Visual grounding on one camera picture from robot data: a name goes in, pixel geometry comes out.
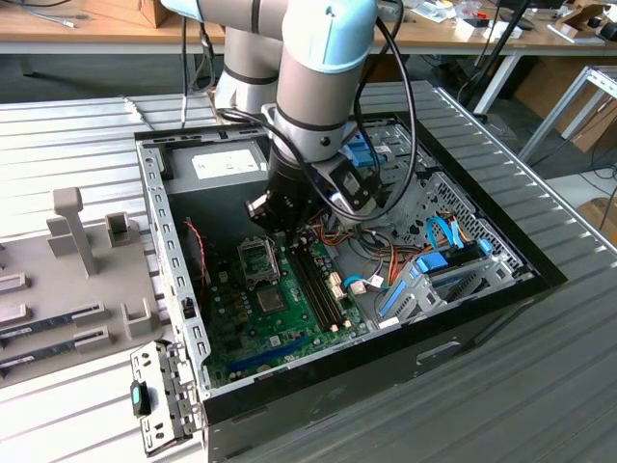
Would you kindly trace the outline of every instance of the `green component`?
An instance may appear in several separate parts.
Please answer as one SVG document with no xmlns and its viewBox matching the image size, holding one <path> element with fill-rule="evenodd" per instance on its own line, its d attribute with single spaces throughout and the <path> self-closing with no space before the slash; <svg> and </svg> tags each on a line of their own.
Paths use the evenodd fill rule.
<svg viewBox="0 0 617 463">
<path fill-rule="evenodd" d="M 284 365 L 368 333 L 360 310 L 350 301 L 345 301 L 345 308 L 338 302 L 336 304 L 351 326 L 339 326 L 335 333 L 322 333 L 281 246 L 277 245 L 276 251 L 282 274 L 278 284 L 279 291 L 276 292 L 282 297 L 284 307 L 280 307 L 278 296 L 267 284 L 248 290 L 242 265 L 237 260 L 229 264 L 228 281 L 224 284 L 215 281 L 212 286 L 216 287 L 216 291 L 212 290 L 212 286 L 208 290 L 210 318 L 206 327 L 212 344 L 208 372 L 214 387 L 251 376 L 258 370 L 264 371 Z M 326 259 L 330 262 L 328 252 L 321 243 L 313 243 L 310 252 L 316 259 L 321 259 L 324 266 Z M 217 262 L 209 263 L 216 268 Z M 330 273 L 336 271 L 334 263 L 330 263 L 332 268 L 327 269 L 328 275 L 324 276 L 324 280 L 328 280 Z M 218 272 L 210 272 L 210 275 L 218 275 Z M 268 301 L 267 311 L 262 309 L 264 301 Z M 228 366 L 235 362 L 285 346 L 300 337 L 304 341 L 297 350 L 285 357 L 268 360 L 245 371 L 228 369 Z"/>
</svg>

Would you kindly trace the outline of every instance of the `table leg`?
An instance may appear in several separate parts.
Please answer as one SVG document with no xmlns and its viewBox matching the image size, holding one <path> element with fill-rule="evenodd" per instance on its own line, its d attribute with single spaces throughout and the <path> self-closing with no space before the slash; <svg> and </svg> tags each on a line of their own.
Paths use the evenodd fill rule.
<svg viewBox="0 0 617 463">
<path fill-rule="evenodd" d="M 585 106 L 580 110 L 580 112 L 575 116 L 575 118 L 572 119 L 572 122 L 568 124 L 566 129 L 561 133 L 561 137 L 565 140 L 568 140 L 575 133 L 577 133 L 583 123 L 589 120 L 589 116 L 593 111 L 596 110 L 596 106 L 598 106 L 603 96 L 605 95 L 606 93 L 604 92 L 604 90 L 598 89 L 598 91 L 595 92 L 591 98 L 589 98 L 587 104 L 585 104 Z"/>
<path fill-rule="evenodd" d="M 565 94 L 557 101 L 555 107 L 552 108 L 546 119 L 540 124 L 536 131 L 531 135 L 529 141 L 525 144 L 521 152 L 519 152 L 519 158 L 521 161 L 527 160 L 531 154 L 538 148 L 538 146 L 544 141 L 549 134 L 550 130 L 555 127 L 555 124 L 563 113 L 572 104 L 575 98 L 580 94 L 580 91 L 585 88 L 587 84 L 587 77 L 591 72 L 590 67 L 585 67 L 578 75 L 573 84 L 568 88 Z"/>
<path fill-rule="evenodd" d="M 497 72 L 491 79 L 491 83 L 489 87 L 484 92 L 484 95 L 478 101 L 478 104 L 475 106 L 473 110 L 473 114 L 486 114 L 489 111 L 489 108 L 497 98 L 497 95 L 503 88 L 503 85 L 510 77 L 510 74 L 516 67 L 517 63 L 521 59 L 521 56 L 518 55 L 509 55 L 503 59 L 503 62 L 497 69 Z"/>
</svg>

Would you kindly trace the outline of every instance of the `box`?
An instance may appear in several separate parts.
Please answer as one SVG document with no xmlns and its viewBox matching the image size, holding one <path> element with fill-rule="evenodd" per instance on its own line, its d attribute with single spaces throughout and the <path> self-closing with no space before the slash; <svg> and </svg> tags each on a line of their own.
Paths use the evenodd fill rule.
<svg viewBox="0 0 617 463">
<path fill-rule="evenodd" d="M 604 5 L 588 5 L 578 8 L 555 21 L 555 29 L 571 39 L 596 37 L 596 30 L 587 25 L 589 19 L 599 16 L 604 11 Z"/>
<path fill-rule="evenodd" d="M 491 28 L 493 28 L 493 22 L 490 21 L 489 25 L 484 30 L 484 33 L 482 34 L 482 36 L 485 39 L 488 39 L 489 36 L 491 36 L 491 41 L 498 41 L 501 38 L 501 35 L 507 29 L 507 27 L 508 27 L 507 22 L 498 21 L 495 25 L 495 29 L 493 30 L 493 33 L 491 34 Z M 508 38 L 508 40 L 520 39 L 522 34 L 523 34 L 523 29 L 521 29 L 519 26 L 514 26 L 514 29 L 512 29 L 512 33 L 510 34 L 510 37 Z"/>
<path fill-rule="evenodd" d="M 607 204 L 608 198 L 596 198 L 595 200 L 588 201 L 579 206 L 577 210 L 591 225 L 598 228 L 604 217 Z M 611 243 L 617 244 L 617 198 L 613 199 L 606 220 L 604 221 L 604 226 L 600 232 L 606 236 Z"/>
<path fill-rule="evenodd" d="M 489 19 L 482 18 L 466 18 L 461 17 L 456 19 L 456 28 L 454 35 L 457 39 L 465 41 L 471 37 L 481 36 L 489 27 Z"/>
<path fill-rule="evenodd" d="M 160 0 L 87 0 L 82 10 L 147 27 L 158 27 L 171 14 Z"/>
<path fill-rule="evenodd" d="M 515 97 L 527 108 L 545 119 L 559 98 L 575 81 L 585 66 L 616 66 L 617 57 L 542 56 L 515 92 Z M 555 128 L 562 132 L 598 90 L 587 85 L 557 121 Z M 617 130 L 606 130 L 617 115 L 617 102 L 608 103 L 604 110 L 593 116 L 572 142 L 583 152 L 590 151 L 600 140 L 596 150 L 602 153 L 617 145 Z"/>
</svg>

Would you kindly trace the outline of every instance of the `robotic arm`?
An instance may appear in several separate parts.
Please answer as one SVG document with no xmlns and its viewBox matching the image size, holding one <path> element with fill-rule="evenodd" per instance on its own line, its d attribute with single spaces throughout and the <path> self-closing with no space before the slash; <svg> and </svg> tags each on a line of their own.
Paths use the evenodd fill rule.
<svg viewBox="0 0 617 463">
<path fill-rule="evenodd" d="M 338 152 L 373 43 L 375 0 L 163 4 L 198 21 L 227 27 L 225 71 L 215 95 L 218 109 L 263 111 L 310 165 L 312 182 L 321 184 L 330 201 L 348 212 L 339 217 L 343 223 L 352 224 L 350 216 L 375 207 L 372 190 L 377 181 L 363 179 Z M 251 219 L 265 230 L 294 233 L 308 218 L 315 195 L 300 167 L 288 144 L 273 137 L 268 187 L 247 204 Z"/>
</svg>

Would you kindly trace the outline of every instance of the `green circuit board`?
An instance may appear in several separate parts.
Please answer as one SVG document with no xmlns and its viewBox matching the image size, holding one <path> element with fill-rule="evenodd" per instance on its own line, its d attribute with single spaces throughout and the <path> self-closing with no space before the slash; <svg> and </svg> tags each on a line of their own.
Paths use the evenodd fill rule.
<svg viewBox="0 0 617 463">
<path fill-rule="evenodd" d="M 208 264 L 212 284 L 207 294 L 206 330 L 212 353 L 207 368 L 214 387 L 284 365 L 368 332 L 360 310 L 349 297 L 335 301 L 345 320 L 337 326 L 337 331 L 320 328 L 283 246 L 276 244 L 274 249 L 281 272 L 276 285 L 248 289 L 239 259 Z M 319 242 L 310 244 L 308 250 L 315 268 L 329 285 L 330 274 L 336 272 L 335 263 Z"/>
</svg>

